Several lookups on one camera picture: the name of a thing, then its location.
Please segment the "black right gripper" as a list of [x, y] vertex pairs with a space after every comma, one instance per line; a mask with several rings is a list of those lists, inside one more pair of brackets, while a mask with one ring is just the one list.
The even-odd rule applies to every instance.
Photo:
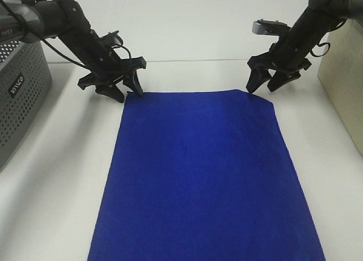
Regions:
[[311, 66], [306, 56], [312, 49], [312, 41], [303, 31], [288, 28], [278, 36], [278, 41], [271, 45], [269, 51], [252, 56], [247, 62], [252, 69], [246, 85], [250, 94], [271, 79], [267, 69], [277, 71], [267, 84], [269, 91], [274, 92], [298, 79], [301, 76], [299, 71]]

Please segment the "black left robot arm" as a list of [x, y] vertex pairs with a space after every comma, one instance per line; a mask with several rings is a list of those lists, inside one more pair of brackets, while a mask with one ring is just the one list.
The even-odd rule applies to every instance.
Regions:
[[122, 59], [116, 49], [124, 49], [117, 31], [100, 37], [75, 0], [22, 0], [21, 3], [1, 2], [1, 42], [20, 41], [27, 44], [48, 38], [59, 38], [76, 56], [75, 64], [90, 73], [78, 81], [84, 90], [95, 86], [97, 94], [124, 102], [117, 84], [123, 83], [138, 96], [143, 95], [137, 70], [146, 68], [143, 57]]

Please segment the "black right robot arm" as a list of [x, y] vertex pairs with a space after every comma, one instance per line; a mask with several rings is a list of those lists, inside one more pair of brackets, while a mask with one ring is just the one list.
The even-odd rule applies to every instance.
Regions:
[[300, 71], [311, 66], [307, 55], [315, 46], [324, 45], [321, 39], [325, 34], [337, 30], [348, 19], [362, 20], [362, 0], [309, 0], [292, 27], [278, 21], [254, 21], [254, 34], [278, 36], [278, 41], [267, 52], [249, 59], [247, 91], [252, 94], [266, 83], [274, 92], [298, 79]]

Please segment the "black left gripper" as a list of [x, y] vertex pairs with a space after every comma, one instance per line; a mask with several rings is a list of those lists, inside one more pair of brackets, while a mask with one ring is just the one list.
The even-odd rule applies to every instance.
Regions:
[[[85, 54], [90, 59], [84, 65], [90, 70], [90, 74], [78, 81], [78, 86], [85, 89], [96, 86], [95, 92], [107, 96], [119, 103], [125, 100], [124, 94], [116, 86], [120, 81], [130, 88], [138, 96], [143, 96], [137, 70], [146, 68], [146, 60], [143, 57], [132, 57], [129, 50], [123, 46], [123, 41], [118, 32], [110, 32], [99, 37], [95, 31], [90, 31], [86, 40], [90, 42], [90, 49]], [[127, 50], [128, 58], [122, 59], [115, 49]]]

